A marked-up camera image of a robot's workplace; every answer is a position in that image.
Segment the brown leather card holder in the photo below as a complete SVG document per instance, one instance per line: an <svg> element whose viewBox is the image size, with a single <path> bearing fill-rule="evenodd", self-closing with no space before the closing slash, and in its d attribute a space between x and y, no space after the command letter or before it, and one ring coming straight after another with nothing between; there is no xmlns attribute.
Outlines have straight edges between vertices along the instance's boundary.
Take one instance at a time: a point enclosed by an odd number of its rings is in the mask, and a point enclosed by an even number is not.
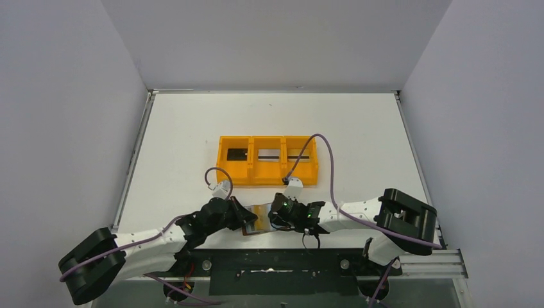
<svg viewBox="0 0 544 308"><path fill-rule="evenodd" d="M250 205L245 207L245 209L249 210L252 214L255 214L257 219L252 223L248 223L242 228L243 236L259 235L278 231L278 227L272 224L268 217L269 211L271 210L271 203Z"/></svg>

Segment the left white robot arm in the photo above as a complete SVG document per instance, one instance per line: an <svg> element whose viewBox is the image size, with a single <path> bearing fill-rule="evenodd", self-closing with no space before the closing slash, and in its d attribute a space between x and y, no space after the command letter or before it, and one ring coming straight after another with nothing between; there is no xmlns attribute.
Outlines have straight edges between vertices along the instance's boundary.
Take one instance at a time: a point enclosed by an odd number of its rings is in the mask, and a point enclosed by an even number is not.
<svg viewBox="0 0 544 308"><path fill-rule="evenodd" d="M99 228L61 258L60 281L73 304L86 304L115 282L167 272L208 236L225 228L244 228L257 219L234 197L214 197L200 210L177 216L164 227L124 234Z"/></svg>

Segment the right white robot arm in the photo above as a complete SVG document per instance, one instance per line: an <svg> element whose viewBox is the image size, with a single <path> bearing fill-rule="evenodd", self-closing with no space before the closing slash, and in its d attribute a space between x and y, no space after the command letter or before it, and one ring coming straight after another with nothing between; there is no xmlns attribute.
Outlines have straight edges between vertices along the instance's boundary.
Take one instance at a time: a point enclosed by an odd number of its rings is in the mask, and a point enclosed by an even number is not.
<svg viewBox="0 0 544 308"><path fill-rule="evenodd" d="M308 204L282 193L268 212L274 227L318 237L342 230L370 229L379 235L365 241L365 257L380 266L403 253L428 256L442 246L436 243L437 210L398 189L388 188L382 196L335 204Z"/></svg>

